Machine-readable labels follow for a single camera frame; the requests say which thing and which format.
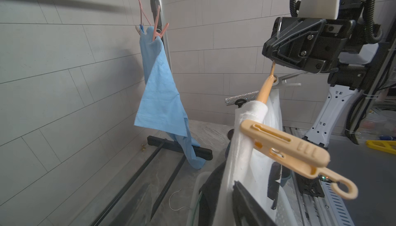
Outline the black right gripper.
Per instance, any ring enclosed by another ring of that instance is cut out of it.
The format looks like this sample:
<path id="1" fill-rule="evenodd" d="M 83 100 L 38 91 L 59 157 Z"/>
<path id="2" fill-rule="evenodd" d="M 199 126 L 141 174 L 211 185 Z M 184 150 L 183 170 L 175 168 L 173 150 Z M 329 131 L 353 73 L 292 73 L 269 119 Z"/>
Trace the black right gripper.
<path id="1" fill-rule="evenodd" d="M 280 17 L 262 54 L 278 65 L 308 73 L 366 73 L 383 36 L 379 24 L 373 32 L 370 43 L 362 20 Z"/>

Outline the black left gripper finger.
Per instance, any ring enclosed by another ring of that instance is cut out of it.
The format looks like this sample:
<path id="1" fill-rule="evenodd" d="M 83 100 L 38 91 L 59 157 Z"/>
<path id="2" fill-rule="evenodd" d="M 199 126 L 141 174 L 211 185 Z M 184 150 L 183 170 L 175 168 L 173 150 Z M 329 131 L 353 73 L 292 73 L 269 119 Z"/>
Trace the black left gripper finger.
<path id="1" fill-rule="evenodd" d="M 273 219 L 239 181 L 233 186 L 232 207 L 237 226 L 276 226 Z"/>

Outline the white t-shirt black print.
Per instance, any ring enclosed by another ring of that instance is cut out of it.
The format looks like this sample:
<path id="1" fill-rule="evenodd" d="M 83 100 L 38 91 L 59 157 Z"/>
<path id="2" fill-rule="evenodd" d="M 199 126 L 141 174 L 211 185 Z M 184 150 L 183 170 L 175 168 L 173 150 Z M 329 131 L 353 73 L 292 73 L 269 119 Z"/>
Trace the white t-shirt black print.
<path id="1" fill-rule="evenodd" d="M 282 130 L 279 90 L 271 90 L 267 103 L 250 101 L 235 110 L 234 135 L 221 181 L 217 208 L 212 225 L 236 225 L 232 207 L 233 185 L 239 181 L 271 219 L 275 219 L 273 200 L 267 195 L 274 160 L 254 149 L 254 141 L 240 132 L 245 120 L 252 120 Z"/>

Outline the orange plastic hanger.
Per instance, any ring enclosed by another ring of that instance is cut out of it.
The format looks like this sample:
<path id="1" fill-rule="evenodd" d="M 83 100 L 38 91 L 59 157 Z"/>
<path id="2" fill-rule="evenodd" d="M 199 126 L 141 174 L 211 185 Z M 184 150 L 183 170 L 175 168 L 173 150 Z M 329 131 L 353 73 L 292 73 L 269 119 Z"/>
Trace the orange plastic hanger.
<path id="1" fill-rule="evenodd" d="M 264 104 L 267 103 L 268 98 L 269 98 L 269 94 L 270 94 L 272 86 L 273 86 L 273 83 L 276 80 L 275 75 L 274 75 L 275 65 L 276 65 L 276 63 L 273 61 L 269 77 L 266 79 L 266 81 L 264 82 L 264 84 L 263 84 L 262 88 L 260 89 L 258 95 L 256 96 L 256 101 L 262 102 Z"/>

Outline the yellow clothespin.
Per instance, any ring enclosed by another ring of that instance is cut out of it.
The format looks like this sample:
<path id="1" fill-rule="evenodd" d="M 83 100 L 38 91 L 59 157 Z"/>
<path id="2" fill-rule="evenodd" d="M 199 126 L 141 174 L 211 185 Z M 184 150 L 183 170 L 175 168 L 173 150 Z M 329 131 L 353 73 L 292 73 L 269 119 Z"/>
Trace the yellow clothespin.
<path id="1" fill-rule="evenodd" d="M 308 179 L 328 177 L 334 182 L 332 190 L 343 199 L 358 197 L 358 188 L 351 180 L 327 168 L 331 161 L 327 150 L 249 119 L 241 123 L 240 130 L 254 141 L 256 150 L 272 160 Z"/>

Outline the light blue t-shirt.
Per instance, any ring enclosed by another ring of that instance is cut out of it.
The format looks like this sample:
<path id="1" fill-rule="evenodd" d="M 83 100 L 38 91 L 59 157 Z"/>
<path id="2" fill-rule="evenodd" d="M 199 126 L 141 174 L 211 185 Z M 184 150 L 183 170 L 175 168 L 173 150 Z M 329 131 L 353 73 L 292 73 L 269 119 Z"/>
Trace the light blue t-shirt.
<path id="1" fill-rule="evenodd" d="M 196 155 L 200 144 L 191 136 L 189 119 L 176 88 L 160 37 L 153 39 L 154 27 L 141 32 L 140 49 L 145 90 L 135 117 L 135 126 L 166 132 L 182 148 L 189 164 L 201 169 L 206 160 Z"/>

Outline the pink wire hanger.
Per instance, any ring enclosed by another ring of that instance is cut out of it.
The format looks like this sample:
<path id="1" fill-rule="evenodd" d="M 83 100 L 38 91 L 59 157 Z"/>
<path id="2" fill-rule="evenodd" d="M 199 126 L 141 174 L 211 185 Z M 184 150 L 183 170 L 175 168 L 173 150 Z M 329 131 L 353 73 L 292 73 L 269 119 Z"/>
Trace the pink wire hanger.
<path id="1" fill-rule="evenodd" d="M 146 5 L 146 0 L 132 0 L 131 10 L 135 25 L 152 26 L 153 20 Z"/>

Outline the beige clothespin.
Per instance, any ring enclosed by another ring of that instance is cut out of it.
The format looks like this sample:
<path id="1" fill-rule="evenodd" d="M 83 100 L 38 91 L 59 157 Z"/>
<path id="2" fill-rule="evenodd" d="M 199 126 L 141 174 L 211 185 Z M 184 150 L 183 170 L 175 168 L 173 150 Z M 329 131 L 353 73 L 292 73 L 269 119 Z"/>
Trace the beige clothespin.
<path id="1" fill-rule="evenodd" d="M 142 25 L 136 25 L 135 26 L 136 31 L 138 32 L 139 35 L 141 35 L 144 32 L 144 28 Z"/>

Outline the pink clothespin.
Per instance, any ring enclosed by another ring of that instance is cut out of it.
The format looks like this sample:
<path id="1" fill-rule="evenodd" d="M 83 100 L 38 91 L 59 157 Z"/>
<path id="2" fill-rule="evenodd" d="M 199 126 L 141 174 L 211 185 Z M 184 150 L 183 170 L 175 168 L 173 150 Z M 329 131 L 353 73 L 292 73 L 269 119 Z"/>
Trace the pink clothespin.
<path id="1" fill-rule="evenodd" d="M 157 6 L 157 13 L 156 13 L 156 18 L 155 18 L 155 24 L 154 24 L 154 30 L 153 30 L 153 38 L 152 41 L 155 41 L 157 37 L 159 37 L 160 39 L 163 38 L 163 36 L 165 35 L 169 24 L 166 23 L 166 25 L 160 30 L 160 32 L 157 31 L 158 27 L 160 26 L 160 15 L 161 15 L 161 6 L 158 5 Z"/>

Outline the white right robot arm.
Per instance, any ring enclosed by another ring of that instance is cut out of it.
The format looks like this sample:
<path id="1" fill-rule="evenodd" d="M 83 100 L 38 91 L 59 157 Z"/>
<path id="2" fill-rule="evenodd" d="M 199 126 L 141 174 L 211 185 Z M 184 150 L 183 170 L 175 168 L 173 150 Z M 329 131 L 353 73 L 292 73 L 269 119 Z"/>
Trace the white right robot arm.
<path id="1" fill-rule="evenodd" d="M 328 75 L 326 101 L 304 139 L 327 147 L 350 104 L 345 134 L 357 143 L 355 131 L 390 68 L 375 0 L 289 0 L 289 11 L 275 20 L 262 53 L 276 64 Z"/>

